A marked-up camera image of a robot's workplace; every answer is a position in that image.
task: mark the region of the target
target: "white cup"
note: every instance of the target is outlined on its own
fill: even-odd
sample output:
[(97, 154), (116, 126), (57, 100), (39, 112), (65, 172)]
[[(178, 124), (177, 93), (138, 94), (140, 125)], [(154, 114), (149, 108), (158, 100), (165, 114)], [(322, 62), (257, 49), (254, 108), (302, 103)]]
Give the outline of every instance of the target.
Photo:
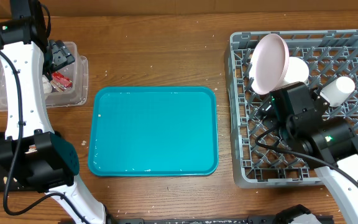
[(284, 85), (303, 82), (306, 83), (309, 77), (309, 67), (302, 59), (297, 57), (290, 57), (288, 61), (288, 70), (281, 83), (279, 83), (275, 89), (278, 89)]
[(356, 86), (349, 77), (339, 77), (321, 90), (320, 96), (326, 99), (330, 106), (341, 105), (355, 90)]

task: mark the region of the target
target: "gray dish rack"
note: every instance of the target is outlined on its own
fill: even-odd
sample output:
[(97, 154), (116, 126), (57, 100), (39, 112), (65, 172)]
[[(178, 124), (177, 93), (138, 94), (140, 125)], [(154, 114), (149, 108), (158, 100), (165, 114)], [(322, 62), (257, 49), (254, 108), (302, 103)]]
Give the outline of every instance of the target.
[[(236, 32), (230, 36), (224, 57), (236, 185), (259, 188), (322, 184), (302, 159), (255, 146), (256, 136), (267, 128), (255, 117), (263, 96), (250, 87), (250, 59), (255, 46), (267, 34), (278, 34), (287, 43), (290, 56), (308, 64), (309, 87), (327, 85), (344, 75), (354, 80), (355, 92), (341, 106), (328, 109), (323, 118), (345, 117), (358, 133), (358, 30)], [(286, 146), (276, 136), (264, 140)]]

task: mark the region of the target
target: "green light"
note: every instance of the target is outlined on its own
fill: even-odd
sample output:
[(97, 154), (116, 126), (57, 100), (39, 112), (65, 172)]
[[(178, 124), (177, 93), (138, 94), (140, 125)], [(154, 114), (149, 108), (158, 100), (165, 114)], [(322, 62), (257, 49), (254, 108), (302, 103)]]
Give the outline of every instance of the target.
[(329, 142), (331, 140), (334, 140), (331, 136), (326, 136), (326, 141)]

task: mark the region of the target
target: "plastic tray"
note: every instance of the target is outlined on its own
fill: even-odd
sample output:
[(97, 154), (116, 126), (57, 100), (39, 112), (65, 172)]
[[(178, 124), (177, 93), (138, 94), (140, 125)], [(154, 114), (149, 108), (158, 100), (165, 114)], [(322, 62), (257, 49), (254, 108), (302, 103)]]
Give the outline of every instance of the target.
[(205, 87), (107, 87), (96, 95), (88, 166), (98, 176), (209, 175), (216, 99)]
[[(231, 35), (226, 51), (235, 183), (242, 188), (322, 184), (302, 159), (255, 147), (256, 136), (266, 127), (255, 117), (263, 97), (250, 88), (248, 73), (253, 50), (267, 34), (280, 35), (290, 56), (302, 58), (308, 64), (309, 87), (327, 85), (343, 75), (354, 80), (356, 91), (342, 106), (327, 110), (323, 118), (345, 117), (358, 133), (358, 30), (236, 32)], [(274, 144), (278, 137), (264, 140)]]
[[(65, 92), (45, 94), (47, 108), (62, 106), (79, 106), (86, 102), (88, 96), (88, 60), (80, 56), (74, 42), (64, 42), (75, 57), (75, 62), (59, 70), (73, 82), (73, 88)], [(5, 74), (0, 61), (0, 111), (7, 110)]]

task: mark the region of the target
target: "red object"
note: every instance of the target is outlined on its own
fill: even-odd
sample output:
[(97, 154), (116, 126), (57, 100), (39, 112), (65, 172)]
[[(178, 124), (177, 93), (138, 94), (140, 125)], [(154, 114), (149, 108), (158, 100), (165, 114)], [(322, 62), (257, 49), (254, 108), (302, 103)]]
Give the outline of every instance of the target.
[(52, 74), (52, 78), (57, 83), (62, 84), (65, 88), (73, 87), (73, 82), (69, 78), (66, 78), (64, 75), (62, 75), (60, 72), (54, 72)]

